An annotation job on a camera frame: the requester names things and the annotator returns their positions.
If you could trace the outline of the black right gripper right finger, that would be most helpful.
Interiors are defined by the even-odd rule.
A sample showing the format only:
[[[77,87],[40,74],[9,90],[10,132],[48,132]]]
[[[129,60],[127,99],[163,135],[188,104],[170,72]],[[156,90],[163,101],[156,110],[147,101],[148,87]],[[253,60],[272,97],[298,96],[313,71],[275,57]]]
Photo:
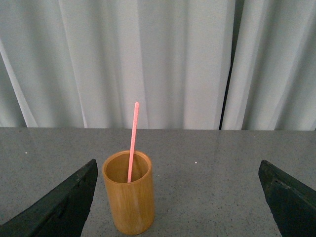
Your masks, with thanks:
[[[258,176],[265,200],[283,237],[316,235],[316,192],[272,163],[261,161]]]

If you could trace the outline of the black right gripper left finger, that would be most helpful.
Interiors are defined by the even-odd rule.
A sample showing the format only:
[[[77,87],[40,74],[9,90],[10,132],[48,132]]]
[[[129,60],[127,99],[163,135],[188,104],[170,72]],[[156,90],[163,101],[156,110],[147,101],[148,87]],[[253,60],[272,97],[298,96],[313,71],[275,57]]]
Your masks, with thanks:
[[[2,237],[79,237],[98,177],[92,159],[32,206],[3,224]]]

